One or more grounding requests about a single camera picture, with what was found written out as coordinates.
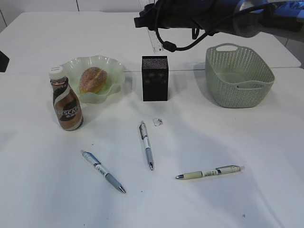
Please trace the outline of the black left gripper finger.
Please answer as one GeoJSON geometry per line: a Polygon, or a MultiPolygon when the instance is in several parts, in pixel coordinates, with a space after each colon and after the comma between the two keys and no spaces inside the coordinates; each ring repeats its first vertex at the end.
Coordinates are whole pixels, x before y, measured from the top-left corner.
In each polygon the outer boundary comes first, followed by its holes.
{"type": "Polygon", "coordinates": [[[9,60],[10,59],[2,51],[0,51],[0,72],[6,72],[9,60]]]}

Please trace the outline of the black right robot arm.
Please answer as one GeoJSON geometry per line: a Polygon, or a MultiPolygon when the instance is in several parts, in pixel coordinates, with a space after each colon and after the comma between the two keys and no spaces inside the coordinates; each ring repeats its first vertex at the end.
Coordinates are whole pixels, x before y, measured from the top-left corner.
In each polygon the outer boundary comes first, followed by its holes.
{"type": "Polygon", "coordinates": [[[159,0],[148,4],[134,19],[135,27],[209,30],[251,38],[259,32],[304,40],[303,1],[267,0],[159,0]]]}

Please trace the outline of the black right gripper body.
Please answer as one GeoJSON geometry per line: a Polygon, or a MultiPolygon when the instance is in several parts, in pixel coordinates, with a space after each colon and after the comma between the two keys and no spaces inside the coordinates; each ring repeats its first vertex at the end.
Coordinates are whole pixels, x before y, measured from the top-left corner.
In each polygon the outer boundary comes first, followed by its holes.
{"type": "Polygon", "coordinates": [[[160,29],[204,29],[213,5],[212,0],[159,0],[145,5],[134,24],[149,30],[155,30],[155,25],[160,29]]]}

